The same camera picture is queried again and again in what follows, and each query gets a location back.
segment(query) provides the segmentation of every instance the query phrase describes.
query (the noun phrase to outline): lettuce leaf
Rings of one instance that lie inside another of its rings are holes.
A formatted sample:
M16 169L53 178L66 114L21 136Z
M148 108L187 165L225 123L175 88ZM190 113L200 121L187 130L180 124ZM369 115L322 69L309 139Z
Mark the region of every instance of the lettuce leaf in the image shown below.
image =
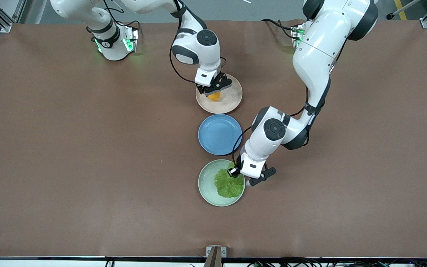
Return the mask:
M217 193L224 198L236 198L242 194L245 178L243 175L237 178L230 177L227 170L234 167L234 163L230 163L227 169L221 169L217 172L213 181L217 187Z

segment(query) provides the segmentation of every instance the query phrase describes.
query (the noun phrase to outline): orange food item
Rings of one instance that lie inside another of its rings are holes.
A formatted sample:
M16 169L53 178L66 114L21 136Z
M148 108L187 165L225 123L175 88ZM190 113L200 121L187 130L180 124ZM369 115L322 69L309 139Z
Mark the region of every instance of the orange food item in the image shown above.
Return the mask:
M207 96L212 101L218 101L220 99L220 92L212 93L210 96Z

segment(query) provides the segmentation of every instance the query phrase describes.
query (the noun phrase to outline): circular joint cap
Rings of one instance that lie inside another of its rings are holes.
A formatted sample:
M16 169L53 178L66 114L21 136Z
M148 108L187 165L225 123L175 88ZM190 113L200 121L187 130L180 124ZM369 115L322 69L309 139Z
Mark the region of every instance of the circular joint cap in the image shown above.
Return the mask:
M197 41L204 46L213 46L217 44L217 35L208 29L204 29L197 33Z
M266 137L271 141L276 141L284 137L286 134L286 127L283 122L278 119L266 120L263 125Z

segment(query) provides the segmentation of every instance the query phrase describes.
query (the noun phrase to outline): brown paper surface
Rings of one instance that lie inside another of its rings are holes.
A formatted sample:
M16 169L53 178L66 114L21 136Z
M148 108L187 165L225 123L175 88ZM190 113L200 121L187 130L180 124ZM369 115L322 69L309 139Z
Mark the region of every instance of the brown paper surface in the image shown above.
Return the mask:
M168 61L176 26L142 25L139 53L120 62L83 25L1 35L0 256L196 256L220 244L233 257L427 257L427 29L378 22L349 41L310 143L279 148L275 176L217 208L197 188L220 158L197 140L209 114ZM208 26L244 89L229 114L243 128L265 106L302 107L283 32Z

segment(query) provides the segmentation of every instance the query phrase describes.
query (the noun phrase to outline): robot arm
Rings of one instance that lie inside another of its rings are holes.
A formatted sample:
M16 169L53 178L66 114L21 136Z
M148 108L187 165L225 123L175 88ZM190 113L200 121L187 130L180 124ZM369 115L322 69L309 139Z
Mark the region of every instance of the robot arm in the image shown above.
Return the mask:
M100 52L109 60L121 60L134 51L132 41L137 33L131 27L115 23L110 14L99 7L100 0L51 0L52 7L61 16L88 25L95 36ZM136 13L149 13L158 7L166 9L179 19L180 28L172 44L172 53L184 64L197 65L195 83L206 96L232 85L232 80L220 70L220 43L217 35L207 29L181 0L122 0Z
M158 7L179 19L180 27L171 45L172 54L184 64L197 65L195 83L206 96L232 86L232 80L220 71L220 43L181 0L121 0L136 13L149 13Z
M61 17L78 20L87 25L95 36L98 50L113 61L125 58L134 50L132 40L136 33L132 27L118 25L110 14L95 7L101 0L50 0L52 8Z
M378 17L377 7L369 0L305 0L303 12L312 22L308 22L294 53L293 67L309 98L299 119L271 106L256 115L251 137L242 147L236 166L229 170L233 177L241 173L253 178L247 181L249 186L265 181L276 172L267 167L263 171L263 166L279 144L293 150L308 142L315 117L324 106L330 88L329 72L335 58L347 39L359 40L367 35Z

